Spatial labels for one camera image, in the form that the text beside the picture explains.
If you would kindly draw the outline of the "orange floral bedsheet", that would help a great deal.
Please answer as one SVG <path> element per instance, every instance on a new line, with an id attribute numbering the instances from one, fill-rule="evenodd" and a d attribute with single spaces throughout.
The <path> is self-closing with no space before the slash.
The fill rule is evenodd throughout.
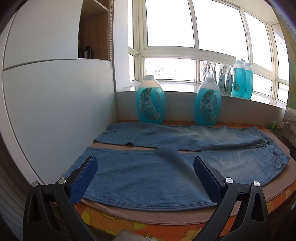
<path id="1" fill-rule="evenodd" d="M 295 160 L 263 187 L 271 224 L 276 233 L 295 203 Z M 140 211 L 82 199 L 74 206 L 97 235 L 115 237 L 126 229 L 154 240 L 193 240 L 215 211 L 215 206 L 183 211 Z"/>

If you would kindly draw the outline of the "green small box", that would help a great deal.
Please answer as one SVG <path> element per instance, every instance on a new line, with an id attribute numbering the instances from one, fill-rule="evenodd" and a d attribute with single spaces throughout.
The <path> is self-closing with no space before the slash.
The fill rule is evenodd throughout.
<path id="1" fill-rule="evenodd" d="M 278 129 L 278 125 L 276 123 L 276 121 L 272 121 L 270 124 L 270 127 L 268 128 L 272 133 L 276 133 L 277 129 Z"/>

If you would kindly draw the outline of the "white wardrobe cabinet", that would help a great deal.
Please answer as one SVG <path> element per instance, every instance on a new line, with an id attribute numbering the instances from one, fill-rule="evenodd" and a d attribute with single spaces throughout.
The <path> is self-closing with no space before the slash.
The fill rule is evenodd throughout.
<path id="1" fill-rule="evenodd" d="M 117 119 L 111 60 L 78 57 L 82 3 L 1 1 L 1 215 L 17 238 L 30 185 Z"/>

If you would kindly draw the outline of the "right blue detergent bottle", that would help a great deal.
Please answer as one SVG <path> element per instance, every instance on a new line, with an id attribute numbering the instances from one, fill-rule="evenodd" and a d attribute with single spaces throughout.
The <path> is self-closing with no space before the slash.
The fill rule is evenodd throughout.
<path id="1" fill-rule="evenodd" d="M 199 126 L 215 126 L 221 110 L 221 92 L 211 73 L 200 85 L 195 100 L 195 123 Z"/>

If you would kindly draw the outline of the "blue detergent bottle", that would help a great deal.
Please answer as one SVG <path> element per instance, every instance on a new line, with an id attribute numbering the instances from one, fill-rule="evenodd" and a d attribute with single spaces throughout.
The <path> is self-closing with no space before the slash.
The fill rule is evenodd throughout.
<path id="1" fill-rule="evenodd" d="M 140 122 L 161 125 L 165 117 L 165 94 L 153 75 L 145 75 L 136 95 L 137 116 Z"/>
<path id="2" fill-rule="evenodd" d="M 200 85 L 195 100 L 195 123 L 199 126 L 215 126 L 221 110 L 221 92 L 211 73 Z"/>

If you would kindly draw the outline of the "blue bottle on windowsill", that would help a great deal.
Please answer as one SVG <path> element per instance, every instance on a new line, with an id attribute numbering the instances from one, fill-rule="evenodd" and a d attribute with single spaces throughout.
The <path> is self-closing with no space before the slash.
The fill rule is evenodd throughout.
<path id="1" fill-rule="evenodd" d="M 233 65 L 232 71 L 232 96 L 243 97 L 246 87 L 246 71 L 242 61 L 237 59 Z"/>
<path id="2" fill-rule="evenodd" d="M 244 63 L 245 73 L 246 73 L 246 82 L 245 82 L 245 99 L 251 99 L 253 93 L 253 70 L 250 66 L 250 63 Z"/>

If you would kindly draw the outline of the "refill pouch on windowsill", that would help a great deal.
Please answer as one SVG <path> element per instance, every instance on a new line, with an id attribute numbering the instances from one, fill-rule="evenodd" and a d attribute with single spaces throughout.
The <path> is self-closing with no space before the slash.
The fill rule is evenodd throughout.
<path id="1" fill-rule="evenodd" d="M 220 65 L 220 72 L 219 72 L 219 80 L 218 80 L 218 87 L 221 93 L 224 93 L 225 90 L 225 75 L 226 75 L 227 66 Z"/>
<path id="2" fill-rule="evenodd" d="M 231 94 L 232 91 L 232 71 L 231 71 L 231 66 L 228 65 L 227 66 L 227 72 L 226 72 L 226 81 L 225 81 L 225 89 L 224 89 L 224 93 L 225 94 Z"/>

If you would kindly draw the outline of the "left blue detergent bottle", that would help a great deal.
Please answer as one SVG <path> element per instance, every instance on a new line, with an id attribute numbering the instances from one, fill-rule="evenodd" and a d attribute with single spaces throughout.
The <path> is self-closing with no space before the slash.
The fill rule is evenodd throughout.
<path id="1" fill-rule="evenodd" d="M 140 122 L 161 125 L 165 117 L 165 94 L 153 75 L 145 75 L 136 95 L 137 116 Z"/>

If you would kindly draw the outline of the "dark bottle on shelf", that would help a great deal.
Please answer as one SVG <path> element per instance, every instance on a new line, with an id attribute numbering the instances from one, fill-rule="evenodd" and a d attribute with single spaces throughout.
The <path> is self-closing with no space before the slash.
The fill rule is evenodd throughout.
<path id="1" fill-rule="evenodd" d="M 90 46 L 86 46 L 85 50 L 83 51 L 83 58 L 91 59 L 92 58 L 92 49 Z"/>

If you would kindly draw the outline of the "wooden shelf niche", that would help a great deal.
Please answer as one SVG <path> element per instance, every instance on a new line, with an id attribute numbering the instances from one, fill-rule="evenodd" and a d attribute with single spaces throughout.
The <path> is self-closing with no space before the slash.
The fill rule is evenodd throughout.
<path id="1" fill-rule="evenodd" d="M 111 59 L 111 20 L 114 1 L 83 1 L 78 32 L 78 57 L 83 58 L 86 46 L 92 49 L 92 59 Z"/>

